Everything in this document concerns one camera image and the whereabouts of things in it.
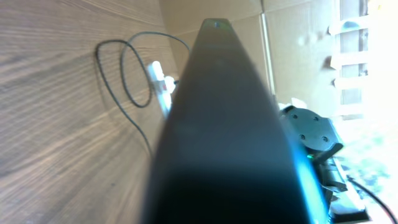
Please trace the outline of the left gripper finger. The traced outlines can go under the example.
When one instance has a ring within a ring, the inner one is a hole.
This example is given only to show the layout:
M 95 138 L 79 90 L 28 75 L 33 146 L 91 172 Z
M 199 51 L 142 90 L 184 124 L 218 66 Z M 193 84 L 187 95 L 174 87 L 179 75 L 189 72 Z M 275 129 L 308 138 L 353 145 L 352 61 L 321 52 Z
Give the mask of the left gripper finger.
M 328 223 L 320 184 L 226 19 L 205 19 L 150 169 L 142 223 Z

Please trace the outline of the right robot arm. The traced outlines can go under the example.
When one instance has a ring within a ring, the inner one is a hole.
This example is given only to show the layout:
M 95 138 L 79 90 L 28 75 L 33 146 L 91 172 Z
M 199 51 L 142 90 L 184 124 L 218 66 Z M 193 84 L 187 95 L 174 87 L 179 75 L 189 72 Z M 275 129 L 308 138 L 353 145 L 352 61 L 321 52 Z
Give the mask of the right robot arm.
M 295 106 L 282 109 L 280 118 L 288 124 L 291 133 L 298 136 L 307 152 L 322 187 L 330 221 L 370 221 L 366 206 L 335 158 L 335 154 L 343 149 L 343 142 L 331 119 Z

